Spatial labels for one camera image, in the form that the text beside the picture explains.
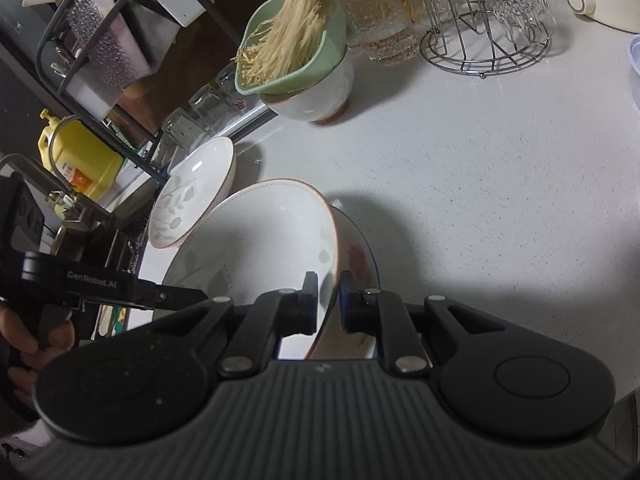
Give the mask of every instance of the countertop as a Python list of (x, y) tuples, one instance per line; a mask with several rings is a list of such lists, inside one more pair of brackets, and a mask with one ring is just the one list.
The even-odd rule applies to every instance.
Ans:
[[(640, 112), (632, 37), (550, 0), (536, 65), (479, 78), (417, 57), (356, 63), (327, 126), (275, 118), (238, 146), (234, 187), (308, 182), (369, 241), (384, 288), (445, 294), (577, 346), (640, 387)], [(160, 282), (175, 250), (147, 248)]]

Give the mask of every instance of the white knob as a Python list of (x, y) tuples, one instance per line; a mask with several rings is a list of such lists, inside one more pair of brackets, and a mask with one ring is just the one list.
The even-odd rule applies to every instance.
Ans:
[(596, 10), (596, 0), (567, 0), (576, 14), (593, 14)]

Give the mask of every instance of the yellow detergent jug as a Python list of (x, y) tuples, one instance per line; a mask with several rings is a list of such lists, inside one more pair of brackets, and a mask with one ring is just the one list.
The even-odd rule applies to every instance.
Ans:
[[(40, 118), (48, 120), (49, 126), (42, 129), (38, 150), (42, 165), (53, 173), (49, 141), (60, 119), (52, 117), (46, 108), (40, 113)], [(122, 166), (122, 157), (78, 120), (69, 121), (58, 129), (53, 142), (53, 161), (72, 186), (94, 201), (111, 187)]]

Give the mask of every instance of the green container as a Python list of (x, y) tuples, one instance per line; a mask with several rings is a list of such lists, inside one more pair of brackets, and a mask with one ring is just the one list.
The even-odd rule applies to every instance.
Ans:
[[(264, 2), (249, 20), (242, 38), (242, 47), (252, 46), (259, 38), (251, 38), (249, 35), (265, 20), (273, 18), (282, 8), (284, 0), (269, 0)], [(326, 19), (325, 29), (322, 33), (318, 50), (311, 60), (303, 67), (284, 77), (265, 83), (264, 85), (248, 88), (242, 85), (238, 70), (236, 70), (236, 89), (242, 95), (257, 93), (281, 94), (296, 92), (309, 88), (320, 81), (333, 70), (344, 57), (346, 48), (346, 19), (342, 7), (334, 0), (332, 8)]]

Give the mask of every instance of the finger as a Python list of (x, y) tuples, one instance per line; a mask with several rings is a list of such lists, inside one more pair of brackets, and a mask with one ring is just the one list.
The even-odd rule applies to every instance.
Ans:
[(33, 368), (34, 370), (39, 372), (51, 361), (53, 361), (53, 359), (64, 353), (65, 351), (63, 349), (50, 346), (46, 350), (38, 350), (35, 354), (21, 353), (20, 357), (22, 359), (22, 362), (29, 368)]
[(27, 395), (31, 395), (33, 391), (33, 383), (36, 380), (37, 373), (33, 370), (25, 370), (24, 368), (11, 367), (6, 371), (6, 374), (11, 379), (12, 383), (16, 385), (16, 387), (26, 393)]
[(27, 406), (29, 406), (30, 408), (33, 408), (33, 397), (31, 397), (30, 395), (27, 395), (24, 392), (21, 392), (20, 390), (14, 390), (14, 395), (18, 397), (18, 399), (20, 399)]
[(0, 334), (20, 352), (33, 354), (38, 349), (37, 339), (29, 333), (20, 317), (3, 304), (0, 304)]
[(71, 350), (76, 342), (76, 330), (70, 321), (50, 330), (47, 336), (49, 344), (62, 350)]

